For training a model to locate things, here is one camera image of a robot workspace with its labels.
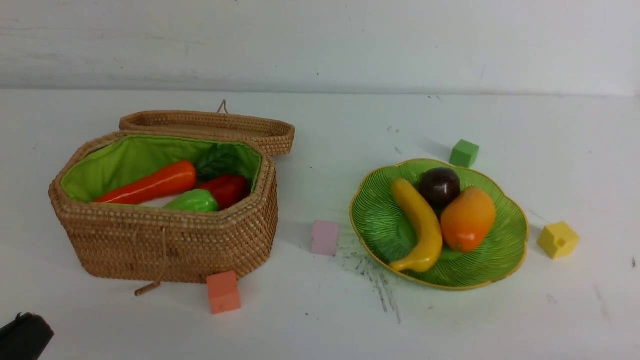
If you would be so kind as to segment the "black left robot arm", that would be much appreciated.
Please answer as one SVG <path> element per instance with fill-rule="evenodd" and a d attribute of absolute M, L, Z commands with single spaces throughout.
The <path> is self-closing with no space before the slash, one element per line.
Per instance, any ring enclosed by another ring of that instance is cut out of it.
<path fill-rule="evenodd" d="M 42 316 L 20 312 L 0 330 L 0 358 L 38 360 L 54 335 Z"/>

